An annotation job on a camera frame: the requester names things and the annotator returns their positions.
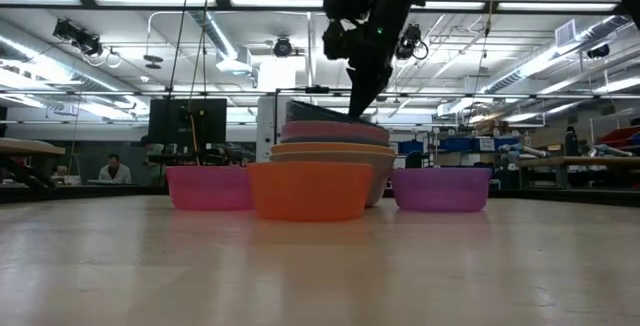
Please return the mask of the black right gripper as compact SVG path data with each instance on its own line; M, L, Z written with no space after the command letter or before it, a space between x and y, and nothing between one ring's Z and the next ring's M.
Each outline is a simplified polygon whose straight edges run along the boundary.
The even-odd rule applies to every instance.
M331 20L323 42L327 59L347 61L346 71L352 82L348 115L359 118L387 87L392 75L395 22L372 18L346 29L340 20Z

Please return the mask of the grey bowl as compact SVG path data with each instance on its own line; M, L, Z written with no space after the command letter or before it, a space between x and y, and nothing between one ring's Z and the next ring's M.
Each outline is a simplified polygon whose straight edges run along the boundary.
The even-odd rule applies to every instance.
M300 136L292 137L288 139L282 138L280 143L303 143L303 142L334 142L334 143L355 143L355 144L369 144L376 146L389 147L389 142L384 140L378 140L375 138L368 138L363 136Z

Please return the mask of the dusty pink bowl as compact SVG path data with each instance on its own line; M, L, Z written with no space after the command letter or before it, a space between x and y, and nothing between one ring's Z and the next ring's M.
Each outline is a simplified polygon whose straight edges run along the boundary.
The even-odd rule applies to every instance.
M389 132L384 128L337 121L290 121L282 126L281 131L282 140L329 136L362 136L380 141L390 139Z

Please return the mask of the dark blue bowl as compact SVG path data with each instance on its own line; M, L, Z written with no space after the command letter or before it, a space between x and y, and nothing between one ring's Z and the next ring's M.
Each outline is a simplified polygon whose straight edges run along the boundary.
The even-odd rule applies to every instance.
M376 124L369 120L353 118L345 113L296 100L290 100L286 103L286 121L331 121L359 123L376 127Z

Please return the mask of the beige bowl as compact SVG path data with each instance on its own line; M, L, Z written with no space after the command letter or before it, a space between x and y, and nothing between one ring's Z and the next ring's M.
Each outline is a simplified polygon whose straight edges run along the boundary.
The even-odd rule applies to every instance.
M389 154L361 151L301 151L273 154L273 162L310 161L362 163L373 167L373 178L366 201L367 207L373 207L382 198L388 178L393 170L395 157Z

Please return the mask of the orange plastic bowl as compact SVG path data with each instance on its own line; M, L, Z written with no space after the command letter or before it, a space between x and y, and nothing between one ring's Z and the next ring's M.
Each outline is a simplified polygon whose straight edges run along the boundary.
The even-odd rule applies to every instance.
M333 222L362 216L373 167L360 163L267 162L249 165L248 174L259 217Z

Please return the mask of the purple plastic bowl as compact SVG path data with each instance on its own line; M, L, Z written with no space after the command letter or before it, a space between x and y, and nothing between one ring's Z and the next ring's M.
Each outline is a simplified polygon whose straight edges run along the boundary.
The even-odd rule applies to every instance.
M479 212L488 199L488 168L399 169L391 175L397 206L421 212Z

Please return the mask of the pink plastic bowl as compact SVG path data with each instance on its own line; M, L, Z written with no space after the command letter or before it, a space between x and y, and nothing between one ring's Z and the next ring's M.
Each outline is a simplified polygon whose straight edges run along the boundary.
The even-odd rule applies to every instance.
M249 174L231 166L171 166L166 171L173 206L183 211L243 211L254 208Z

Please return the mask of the white column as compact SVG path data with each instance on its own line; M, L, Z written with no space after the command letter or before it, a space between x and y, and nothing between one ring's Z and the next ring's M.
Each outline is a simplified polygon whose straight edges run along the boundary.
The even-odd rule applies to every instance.
M286 107L291 97L261 96L256 116L256 161L268 162L271 148L280 142L282 127L286 123Z

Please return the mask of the black monitor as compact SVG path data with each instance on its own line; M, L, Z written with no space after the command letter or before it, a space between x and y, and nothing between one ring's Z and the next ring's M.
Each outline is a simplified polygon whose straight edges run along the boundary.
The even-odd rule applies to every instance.
M148 141L175 144L179 150L204 151L226 142L227 100L155 99L150 104Z

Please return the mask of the white ceiling vent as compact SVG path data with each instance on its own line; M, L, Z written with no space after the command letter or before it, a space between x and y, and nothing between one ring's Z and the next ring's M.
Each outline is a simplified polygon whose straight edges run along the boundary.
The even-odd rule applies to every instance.
M555 30L555 46L561 48L572 44L575 37L576 23L574 19L571 19Z

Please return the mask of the person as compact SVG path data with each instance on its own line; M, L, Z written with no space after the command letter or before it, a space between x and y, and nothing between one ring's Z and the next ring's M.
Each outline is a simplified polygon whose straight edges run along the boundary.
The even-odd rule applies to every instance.
M575 128L568 126L565 133L564 152L566 156L580 156L579 143Z
M146 150L144 165L150 175L151 186L163 186L165 184L165 168L159 157L163 155L164 146L159 143L145 141Z
M117 154L108 156L108 163L102 167L98 179L102 182L113 184L132 184L132 174L130 169L121 163Z

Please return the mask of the wooden workbench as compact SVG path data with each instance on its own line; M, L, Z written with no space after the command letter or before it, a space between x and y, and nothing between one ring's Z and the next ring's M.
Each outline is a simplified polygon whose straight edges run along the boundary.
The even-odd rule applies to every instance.
M524 182L523 169L535 167L552 167L555 169L556 186L561 189L569 188L569 166L607 166L626 169L640 169L640 157L583 157L563 156L537 159L517 160L515 165L520 169L520 184Z

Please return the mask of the long ceiling light bar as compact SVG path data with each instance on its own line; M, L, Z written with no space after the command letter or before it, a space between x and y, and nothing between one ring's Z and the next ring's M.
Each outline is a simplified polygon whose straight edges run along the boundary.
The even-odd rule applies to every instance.
M320 11L322 0L0 0L0 8L37 9L109 9L109 10L203 10L216 11ZM414 12L519 14L615 14L624 11L619 2L569 1L490 1L490 0L427 0L414 6Z

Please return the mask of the red storage bin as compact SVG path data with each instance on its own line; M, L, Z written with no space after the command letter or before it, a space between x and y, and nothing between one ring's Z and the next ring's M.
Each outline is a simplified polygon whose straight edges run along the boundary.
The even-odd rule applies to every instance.
M598 143L621 150L640 149L640 126L615 129L600 137Z

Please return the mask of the light wooden table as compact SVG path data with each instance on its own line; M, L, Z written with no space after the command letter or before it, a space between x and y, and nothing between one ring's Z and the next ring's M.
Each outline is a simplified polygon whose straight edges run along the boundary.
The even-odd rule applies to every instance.
M0 138L0 154L6 155L64 155L65 149L37 140Z

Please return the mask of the silver air duct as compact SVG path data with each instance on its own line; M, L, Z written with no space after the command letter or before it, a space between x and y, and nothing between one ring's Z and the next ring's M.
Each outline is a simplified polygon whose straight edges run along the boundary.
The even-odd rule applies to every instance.
M250 64L239 60L236 47L227 38L209 11L189 10L188 14L204 30L204 35L214 46L218 57L216 62L218 70L233 74L249 74L253 71Z

